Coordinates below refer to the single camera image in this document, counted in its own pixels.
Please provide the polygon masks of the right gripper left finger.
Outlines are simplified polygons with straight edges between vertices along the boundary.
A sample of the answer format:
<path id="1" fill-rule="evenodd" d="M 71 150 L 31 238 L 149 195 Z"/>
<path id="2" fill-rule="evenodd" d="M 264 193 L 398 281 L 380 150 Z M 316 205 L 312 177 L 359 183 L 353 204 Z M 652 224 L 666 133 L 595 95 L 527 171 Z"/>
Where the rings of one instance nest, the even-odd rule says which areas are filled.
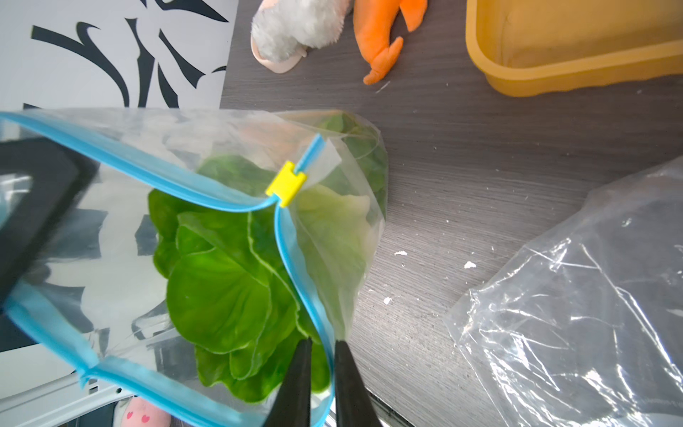
<path id="1" fill-rule="evenodd" d="M 97 162 L 47 138 L 1 145 L 1 173 L 31 179 L 30 191 L 1 226 L 2 302 L 91 185 L 98 169 Z"/>

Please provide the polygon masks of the chinese cabbage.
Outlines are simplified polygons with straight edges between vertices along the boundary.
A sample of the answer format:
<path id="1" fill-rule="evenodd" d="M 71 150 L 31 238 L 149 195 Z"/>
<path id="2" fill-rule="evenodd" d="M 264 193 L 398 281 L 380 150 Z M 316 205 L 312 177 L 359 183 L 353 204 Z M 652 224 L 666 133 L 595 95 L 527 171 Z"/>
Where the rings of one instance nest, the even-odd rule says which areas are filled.
<path id="1" fill-rule="evenodd" d="M 263 403 L 284 381 L 297 344 L 311 339 L 311 389 L 326 391 L 324 346 L 281 260 L 274 207 L 223 212 L 160 190 L 148 202 L 154 265 L 167 281 L 170 319 L 194 346 L 200 382 Z"/>
<path id="2" fill-rule="evenodd" d="M 288 117 L 327 144 L 290 214 L 307 272 L 336 338 L 344 340 L 386 224 L 389 156 L 380 131 L 355 114 L 308 110 Z"/>

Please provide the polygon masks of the clear zipper bag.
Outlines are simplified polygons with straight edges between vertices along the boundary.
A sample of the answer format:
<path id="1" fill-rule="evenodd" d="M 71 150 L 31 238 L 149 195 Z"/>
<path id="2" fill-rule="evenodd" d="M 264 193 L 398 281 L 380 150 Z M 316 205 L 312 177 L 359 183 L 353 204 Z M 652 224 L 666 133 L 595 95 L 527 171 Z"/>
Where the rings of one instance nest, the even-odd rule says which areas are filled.
<path id="1" fill-rule="evenodd" d="M 592 191 L 445 322 L 509 426 L 681 425 L 681 160 Z"/>
<path id="2" fill-rule="evenodd" d="M 1 318 L 82 382 L 197 426 L 309 424 L 386 224 L 379 129 L 341 110 L 1 116 Z"/>

